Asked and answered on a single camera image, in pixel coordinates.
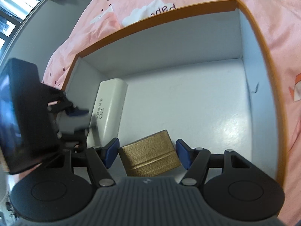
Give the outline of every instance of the pink fabric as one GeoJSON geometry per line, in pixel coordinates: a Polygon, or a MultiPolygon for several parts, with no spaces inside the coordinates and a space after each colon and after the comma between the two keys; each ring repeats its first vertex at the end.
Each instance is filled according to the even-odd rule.
{"type": "MultiPolygon", "coordinates": [[[[93,0],[70,37],[50,58],[43,81],[61,88],[77,53],[131,23],[135,14],[140,9],[143,11],[144,6],[145,12],[139,19],[159,13],[156,11],[158,7],[166,11],[207,1],[212,0],[93,0]]],[[[301,96],[301,89],[297,88],[297,76],[301,73],[301,0],[241,1],[259,24],[280,78],[288,119],[289,146],[284,186],[286,201],[279,218],[293,226],[301,219],[301,101],[298,101],[297,96],[301,96]]]]}

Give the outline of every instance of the blue tab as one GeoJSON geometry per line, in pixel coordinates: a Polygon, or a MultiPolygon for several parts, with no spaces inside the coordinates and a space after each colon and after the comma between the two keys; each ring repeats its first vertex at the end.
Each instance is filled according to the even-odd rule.
{"type": "Polygon", "coordinates": [[[188,170],[192,164],[188,149],[190,149],[189,146],[182,139],[178,139],[176,141],[177,155],[179,157],[180,162],[186,170],[188,170]]]}
{"type": "Polygon", "coordinates": [[[103,164],[108,169],[112,166],[113,162],[115,161],[117,155],[118,155],[118,149],[119,149],[119,139],[116,138],[114,142],[110,144],[109,147],[105,146],[107,148],[105,160],[103,160],[103,164]]]}
{"type": "Polygon", "coordinates": [[[89,113],[89,110],[81,110],[79,108],[75,108],[73,111],[66,110],[66,114],[70,117],[82,116],[89,113]]]}

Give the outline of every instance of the blue gripper pad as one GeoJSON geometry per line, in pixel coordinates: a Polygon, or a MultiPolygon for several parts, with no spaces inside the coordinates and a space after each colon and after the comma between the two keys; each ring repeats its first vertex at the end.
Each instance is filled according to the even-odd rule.
{"type": "Polygon", "coordinates": [[[118,155],[119,149],[119,139],[113,138],[105,147],[102,148],[102,152],[104,152],[104,156],[102,156],[102,162],[105,167],[108,169],[112,166],[118,155]]]}
{"type": "Polygon", "coordinates": [[[192,164],[190,153],[192,149],[182,140],[176,141],[176,152],[183,167],[188,170],[192,164]]]}
{"type": "Polygon", "coordinates": [[[65,110],[65,112],[70,117],[77,117],[77,116],[82,116],[82,115],[88,114],[89,110],[79,109],[78,107],[75,107],[74,110],[72,110],[72,111],[65,110]]]}

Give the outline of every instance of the white rectangular block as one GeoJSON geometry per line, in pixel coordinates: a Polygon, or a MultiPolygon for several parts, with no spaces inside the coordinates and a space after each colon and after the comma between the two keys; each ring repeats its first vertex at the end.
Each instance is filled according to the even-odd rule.
{"type": "Polygon", "coordinates": [[[88,147],[104,147],[117,137],[126,89],[127,83],[118,78],[100,83],[90,121],[96,127],[90,129],[88,147]]]}

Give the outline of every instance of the gray wall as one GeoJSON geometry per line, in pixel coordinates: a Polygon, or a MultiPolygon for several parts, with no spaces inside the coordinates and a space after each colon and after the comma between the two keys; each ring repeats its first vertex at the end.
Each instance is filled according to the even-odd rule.
{"type": "Polygon", "coordinates": [[[82,12],[92,0],[46,0],[31,17],[1,59],[15,57],[38,66],[42,79],[53,52],[69,37],[82,12]]]}

